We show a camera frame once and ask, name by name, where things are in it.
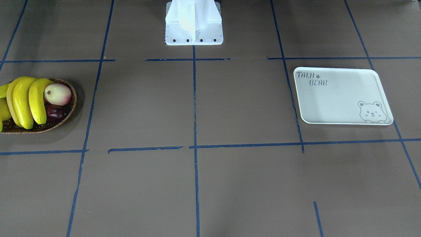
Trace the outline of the yellow banana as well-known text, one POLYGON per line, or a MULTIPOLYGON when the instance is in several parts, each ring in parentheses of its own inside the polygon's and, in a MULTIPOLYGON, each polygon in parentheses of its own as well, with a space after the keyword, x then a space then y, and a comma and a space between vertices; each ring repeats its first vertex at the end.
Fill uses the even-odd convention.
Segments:
POLYGON ((53 84, 53 81, 47 78, 39 78, 31 84, 28 93, 31 114, 34 121, 40 125, 47 121, 47 114, 44 106, 44 90, 51 84, 53 84))
POLYGON ((8 104, 9 111, 11 113, 12 119, 18 127, 22 127, 22 124, 20 123, 19 119, 17 118, 16 109, 15 109, 15 106, 14 106, 14 103, 13 103, 12 99, 13 99, 13 92, 14 92, 15 86, 17 85, 18 82, 20 82, 24 78, 25 77, 22 76, 22 77, 19 77, 19 78, 13 80, 11 83, 9 83, 9 88, 7 90, 7 96, 6 96, 7 104, 8 104))
POLYGON ((32 129, 34 120, 30 109, 29 91, 37 80, 35 77, 20 77, 13 82, 12 105, 14 121, 19 127, 32 129))

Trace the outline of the yellow-green banana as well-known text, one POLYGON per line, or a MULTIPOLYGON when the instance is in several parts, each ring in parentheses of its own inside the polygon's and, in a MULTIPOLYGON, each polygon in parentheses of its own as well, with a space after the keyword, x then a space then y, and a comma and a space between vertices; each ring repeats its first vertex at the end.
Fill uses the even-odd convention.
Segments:
POLYGON ((9 86, 10 83, 2 85, 0 87, 0 131, 3 130, 3 121, 12 118, 12 114, 9 110, 9 105, 7 103, 7 91, 9 89, 9 86))

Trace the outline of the brown wicker basket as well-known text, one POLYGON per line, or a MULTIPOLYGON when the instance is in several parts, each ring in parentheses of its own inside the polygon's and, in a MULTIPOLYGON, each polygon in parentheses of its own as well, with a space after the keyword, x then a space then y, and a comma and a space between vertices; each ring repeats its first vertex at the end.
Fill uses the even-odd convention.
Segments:
MULTIPOLYGON (((15 124, 15 122, 13 121, 13 119, 10 118, 9 120, 3 121, 3 130, 1 131, 2 134, 39 134, 39 133, 45 133, 45 132, 51 131, 53 129, 56 129, 57 127, 59 127, 63 123, 65 123, 67 120, 69 120, 69 118, 75 112, 75 108, 76 108, 77 101, 78 101, 76 90, 74 89, 74 87, 71 84, 69 84, 65 80, 58 79, 58 78, 47 78, 47 79, 53 81, 54 84, 55 83, 63 84, 71 90, 71 92, 72 92, 71 101, 64 106, 61 106, 65 110, 65 112, 67 113, 67 116, 62 121, 46 122, 42 125, 37 124, 34 121, 32 129, 25 129, 23 127, 18 127, 15 124)), ((50 103, 46 102, 46 100, 44 99, 44 106, 46 107, 46 105, 48 105, 48 104, 50 104, 50 103)))

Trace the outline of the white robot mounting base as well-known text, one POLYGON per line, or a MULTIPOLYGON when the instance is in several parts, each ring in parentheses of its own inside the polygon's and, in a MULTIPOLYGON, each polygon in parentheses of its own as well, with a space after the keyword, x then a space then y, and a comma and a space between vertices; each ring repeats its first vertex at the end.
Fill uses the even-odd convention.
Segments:
POLYGON ((166 4, 166 45, 222 45, 221 6, 215 0, 172 0, 166 4))

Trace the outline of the white bear plastic tray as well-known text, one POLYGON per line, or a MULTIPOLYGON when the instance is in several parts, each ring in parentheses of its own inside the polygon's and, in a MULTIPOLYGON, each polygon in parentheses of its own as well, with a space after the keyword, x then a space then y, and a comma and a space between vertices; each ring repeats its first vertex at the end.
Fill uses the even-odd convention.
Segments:
POLYGON ((391 125, 394 117, 372 69, 299 66, 294 72, 302 120, 313 124, 391 125))

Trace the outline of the pink white peach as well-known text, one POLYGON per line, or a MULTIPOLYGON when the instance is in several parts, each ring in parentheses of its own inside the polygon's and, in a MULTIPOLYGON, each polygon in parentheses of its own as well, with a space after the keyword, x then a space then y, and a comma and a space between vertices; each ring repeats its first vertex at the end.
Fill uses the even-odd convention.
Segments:
POLYGON ((44 99, 50 104, 64 106, 71 101, 72 92, 67 86, 55 83, 44 89, 44 99))

